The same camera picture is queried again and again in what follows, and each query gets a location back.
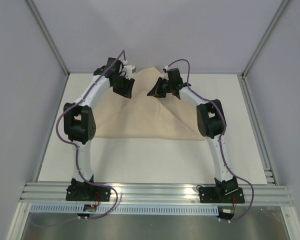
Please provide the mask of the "beige cloth drape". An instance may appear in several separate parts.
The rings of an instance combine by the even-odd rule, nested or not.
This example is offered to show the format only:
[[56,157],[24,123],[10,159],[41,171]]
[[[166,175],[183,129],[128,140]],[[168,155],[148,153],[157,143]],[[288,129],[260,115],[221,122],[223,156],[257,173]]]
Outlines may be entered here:
[[96,137],[205,140],[198,130],[195,106],[172,94],[148,95],[161,75],[155,67],[135,73],[132,98],[107,90],[93,109]]

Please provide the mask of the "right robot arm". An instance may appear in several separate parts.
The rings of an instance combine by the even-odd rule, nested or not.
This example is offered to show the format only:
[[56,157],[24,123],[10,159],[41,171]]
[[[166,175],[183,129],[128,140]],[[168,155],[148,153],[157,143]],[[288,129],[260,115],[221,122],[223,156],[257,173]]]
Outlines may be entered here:
[[206,138],[215,169],[215,196],[222,203],[228,202],[234,192],[238,190],[237,178],[231,173],[227,163],[225,141],[222,136],[226,130],[226,121],[220,100],[209,100],[194,90],[187,82],[183,82],[178,68],[168,67],[163,70],[163,77],[159,77],[148,96],[165,98],[172,94],[196,108],[196,122],[199,133]]

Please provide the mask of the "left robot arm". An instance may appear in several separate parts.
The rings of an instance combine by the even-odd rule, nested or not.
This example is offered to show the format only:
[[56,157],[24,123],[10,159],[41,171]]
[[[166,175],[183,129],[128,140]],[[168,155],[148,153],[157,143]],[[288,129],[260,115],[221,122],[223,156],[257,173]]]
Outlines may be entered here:
[[74,150],[75,172],[72,182],[92,182],[91,141],[97,126],[93,110],[101,97],[112,88],[113,92],[130,99],[135,80],[136,67],[126,60],[108,58],[106,65],[94,71],[91,82],[81,96],[63,107],[63,129],[67,142]]

